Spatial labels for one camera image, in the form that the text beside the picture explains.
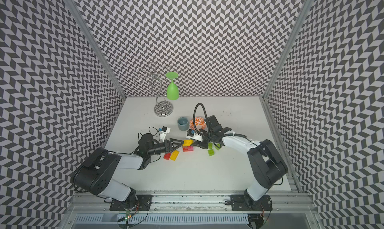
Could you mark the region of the yellow long lego brick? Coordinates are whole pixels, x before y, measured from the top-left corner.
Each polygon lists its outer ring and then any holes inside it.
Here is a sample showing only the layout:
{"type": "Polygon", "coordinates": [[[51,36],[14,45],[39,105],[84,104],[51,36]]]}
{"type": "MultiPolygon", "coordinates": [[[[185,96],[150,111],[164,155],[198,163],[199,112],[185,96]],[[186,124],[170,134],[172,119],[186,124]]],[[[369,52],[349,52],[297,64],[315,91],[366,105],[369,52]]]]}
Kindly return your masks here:
{"type": "Polygon", "coordinates": [[[179,153],[180,152],[178,150],[173,151],[171,156],[170,156],[170,160],[176,161],[176,159],[178,158],[179,153]]]}

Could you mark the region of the red long lego brick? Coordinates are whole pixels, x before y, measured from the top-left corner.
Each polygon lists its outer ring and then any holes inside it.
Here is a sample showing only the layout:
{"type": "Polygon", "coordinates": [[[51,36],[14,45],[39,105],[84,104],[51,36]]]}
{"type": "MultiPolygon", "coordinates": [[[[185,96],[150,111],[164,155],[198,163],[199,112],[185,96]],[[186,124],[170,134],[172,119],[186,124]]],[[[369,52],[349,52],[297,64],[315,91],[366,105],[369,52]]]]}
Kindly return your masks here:
{"type": "Polygon", "coordinates": [[[172,155],[171,153],[166,153],[166,154],[164,155],[163,159],[165,159],[165,160],[170,160],[171,155],[172,155]]]}

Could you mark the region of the yellow curved lego brick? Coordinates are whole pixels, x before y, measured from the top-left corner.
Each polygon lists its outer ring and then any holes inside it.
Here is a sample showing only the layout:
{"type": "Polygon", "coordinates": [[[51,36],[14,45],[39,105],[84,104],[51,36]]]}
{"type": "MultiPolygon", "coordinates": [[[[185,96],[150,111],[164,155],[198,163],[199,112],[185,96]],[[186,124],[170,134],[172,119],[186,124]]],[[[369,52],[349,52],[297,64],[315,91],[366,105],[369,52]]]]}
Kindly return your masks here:
{"type": "Polygon", "coordinates": [[[193,143],[194,143],[194,141],[192,139],[186,139],[186,140],[184,140],[183,147],[191,146],[193,143]]]}

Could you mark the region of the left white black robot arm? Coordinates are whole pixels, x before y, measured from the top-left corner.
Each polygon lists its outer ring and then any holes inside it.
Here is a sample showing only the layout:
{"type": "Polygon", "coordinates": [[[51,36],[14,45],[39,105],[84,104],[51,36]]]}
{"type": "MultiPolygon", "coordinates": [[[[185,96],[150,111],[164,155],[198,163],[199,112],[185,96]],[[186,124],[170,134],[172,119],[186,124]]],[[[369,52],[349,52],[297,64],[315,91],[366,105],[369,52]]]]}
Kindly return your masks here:
{"type": "Polygon", "coordinates": [[[135,204],[136,191],[114,180],[115,171],[143,170],[152,162],[152,156],[172,153],[183,144],[183,140],[173,138],[159,142],[152,134],[146,133],[138,140],[138,147],[132,153],[98,148],[74,171],[71,183],[76,189],[83,189],[98,197],[112,198],[126,205],[135,204]]]}

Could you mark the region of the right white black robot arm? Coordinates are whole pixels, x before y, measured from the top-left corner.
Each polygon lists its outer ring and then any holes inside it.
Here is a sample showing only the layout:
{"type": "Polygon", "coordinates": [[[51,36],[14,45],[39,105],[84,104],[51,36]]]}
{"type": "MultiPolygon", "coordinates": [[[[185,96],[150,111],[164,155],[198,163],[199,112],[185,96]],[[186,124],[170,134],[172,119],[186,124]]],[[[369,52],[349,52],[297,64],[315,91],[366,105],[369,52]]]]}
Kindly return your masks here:
{"type": "Polygon", "coordinates": [[[254,141],[229,127],[223,128],[214,115],[208,117],[205,123],[206,129],[200,130],[192,125],[187,131],[187,138],[194,141],[193,146],[208,149],[209,143],[214,143],[235,149],[248,158],[255,178],[244,191],[244,200],[249,208],[261,201],[279,181],[283,181],[288,167],[272,141],[254,141]]]}

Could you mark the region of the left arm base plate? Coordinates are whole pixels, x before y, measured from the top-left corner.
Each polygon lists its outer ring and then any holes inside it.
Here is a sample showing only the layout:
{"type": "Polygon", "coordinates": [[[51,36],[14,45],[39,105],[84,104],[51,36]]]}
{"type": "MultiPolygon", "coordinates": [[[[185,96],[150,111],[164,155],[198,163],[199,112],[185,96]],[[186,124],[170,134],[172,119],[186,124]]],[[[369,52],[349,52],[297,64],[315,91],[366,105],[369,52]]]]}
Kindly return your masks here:
{"type": "Polygon", "coordinates": [[[152,204],[153,195],[135,195],[129,197],[125,202],[120,202],[115,199],[110,203],[110,211],[148,211],[152,204]]]}

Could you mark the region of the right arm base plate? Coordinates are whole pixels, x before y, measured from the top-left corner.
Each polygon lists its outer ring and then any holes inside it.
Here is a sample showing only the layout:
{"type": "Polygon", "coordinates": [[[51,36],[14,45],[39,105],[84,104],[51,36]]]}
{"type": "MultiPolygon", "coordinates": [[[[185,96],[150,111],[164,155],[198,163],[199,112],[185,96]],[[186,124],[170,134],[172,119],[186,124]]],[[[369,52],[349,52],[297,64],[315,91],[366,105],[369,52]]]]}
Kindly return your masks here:
{"type": "Polygon", "coordinates": [[[225,204],[231,206],[232,211],[270,212],[273,210],[272,199],[269,195],[264,195],[257,201],[246,195],[231,195],[230,200],[225,204]]]}

